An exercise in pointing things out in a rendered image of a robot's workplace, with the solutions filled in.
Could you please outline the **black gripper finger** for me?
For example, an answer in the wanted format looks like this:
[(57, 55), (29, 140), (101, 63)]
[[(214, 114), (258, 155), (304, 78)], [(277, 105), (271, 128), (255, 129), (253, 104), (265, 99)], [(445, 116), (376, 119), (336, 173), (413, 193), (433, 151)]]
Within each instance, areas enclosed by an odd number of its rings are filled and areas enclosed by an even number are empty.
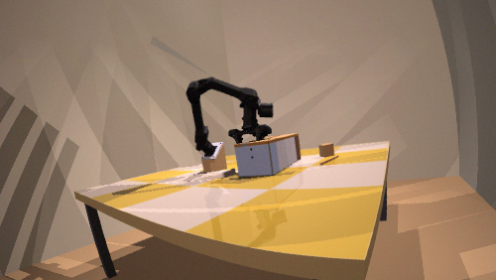
[(256, 132), (256, 141), (263, 140), (268, 134), (263, 131)]
[(242, 140), (244, 139), (238, 135), (232, 135), (231, 137), (234, 138), (236, 144), (242, 143)]

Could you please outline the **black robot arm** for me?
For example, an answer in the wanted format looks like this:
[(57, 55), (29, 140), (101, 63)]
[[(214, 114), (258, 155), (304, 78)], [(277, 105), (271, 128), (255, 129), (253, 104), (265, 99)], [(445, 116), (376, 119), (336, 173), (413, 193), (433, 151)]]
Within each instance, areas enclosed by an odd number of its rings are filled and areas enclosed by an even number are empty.
[(208, 78), (202, 78), (197, 81), (193, 81), (189, 84), (186, 97), (191, 103), (191, 109), (193, 114), (193, 119), (195, 123), (194, 130), (194, 142), (196, 144), (195, 150), (204, 152), (204, 157), (212, 157), (217, 146), (213, 146), (210, 141), (208, 141), (208, 126), (203, 124), (203, 119), (201, 115), (201, 103), (200, 96), (210, 89), (224, 92), (230, 96), (237, 98), (240, 103), (239, 107), (244, 107), (243, 116), (245, 114), (256, 115), (256, 109), (258, 109), (259, 117), (273, 117), (274, 115), (274, 104), (273, 103), (261, 103), (258, 93), (255, 89), (249, 87), (236, 87), (223, 80), (215, 79), (211, 76)]

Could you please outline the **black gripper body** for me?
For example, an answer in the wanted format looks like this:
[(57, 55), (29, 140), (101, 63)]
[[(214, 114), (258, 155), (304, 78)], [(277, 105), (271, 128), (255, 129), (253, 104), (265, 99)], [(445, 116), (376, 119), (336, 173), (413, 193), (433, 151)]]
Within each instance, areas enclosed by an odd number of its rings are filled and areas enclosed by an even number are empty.
[(241, 126), (241, 129), (243, 130), (238, 130), (238, 129), (231, 129), (228, 131), (228, 136), (232, 135), (238, 135), (242, 137), (244, 134), (251, 134), (251, 133), (256, 133), (263, 131), (266, 134), (271, 134), (272, 133), (272, 128), (268, 126), (267, 124), (262, 124), (258, 125), (256, 128), (256, 121), (258, 122), (258, 119), (256, 119), (256, 115), (254, 114), (245, 114), (242, 117), (243, 120), (243, 126)]

